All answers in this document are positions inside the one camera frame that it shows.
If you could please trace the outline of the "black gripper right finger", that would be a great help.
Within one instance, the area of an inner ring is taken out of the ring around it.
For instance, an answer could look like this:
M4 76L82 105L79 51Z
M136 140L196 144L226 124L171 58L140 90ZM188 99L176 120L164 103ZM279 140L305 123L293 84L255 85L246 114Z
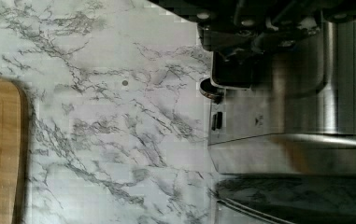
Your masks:
M256 54L275 53L292 48L297 42L314 36L320 28L292 29L287 31L262 32L250 44L250 49Z

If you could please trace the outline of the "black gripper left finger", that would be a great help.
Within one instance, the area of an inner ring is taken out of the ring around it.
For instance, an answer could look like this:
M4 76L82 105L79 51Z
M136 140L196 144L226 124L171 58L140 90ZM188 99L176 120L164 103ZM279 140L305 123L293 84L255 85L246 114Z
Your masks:
M233 57L246 60L253 56L251 42L257 36L256 31L213 24L198 24L197 31L203 49L218 53L223 60Z

